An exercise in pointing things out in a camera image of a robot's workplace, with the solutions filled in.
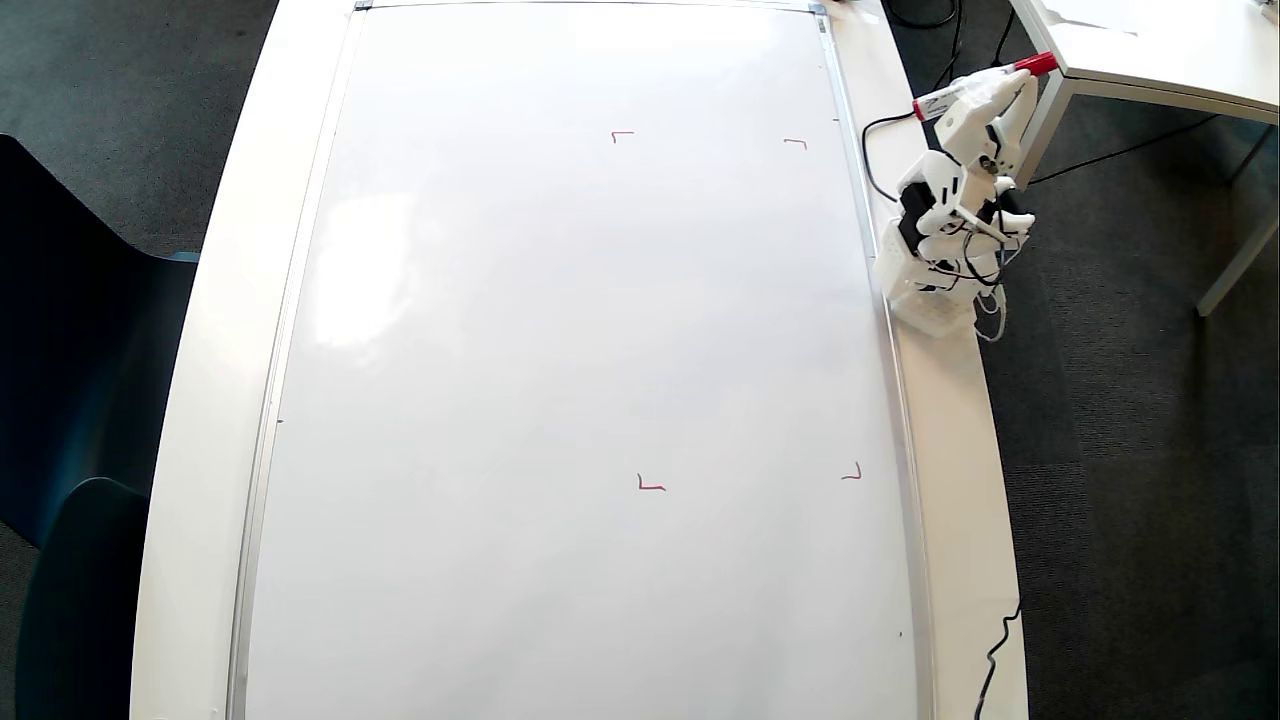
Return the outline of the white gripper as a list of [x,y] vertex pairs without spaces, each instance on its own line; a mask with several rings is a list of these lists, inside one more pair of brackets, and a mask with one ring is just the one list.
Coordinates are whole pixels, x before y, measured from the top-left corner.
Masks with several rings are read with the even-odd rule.
[[[1038,79],[1024,79],[1020,85],[968,86],[963,100],[955,100],[934,123],[940,149],[969,170],[1014,178],[1023,165],[1023,140],[1036,111],[1039,88]],[[993,120],[997,140],[992,140],[989,132]]]

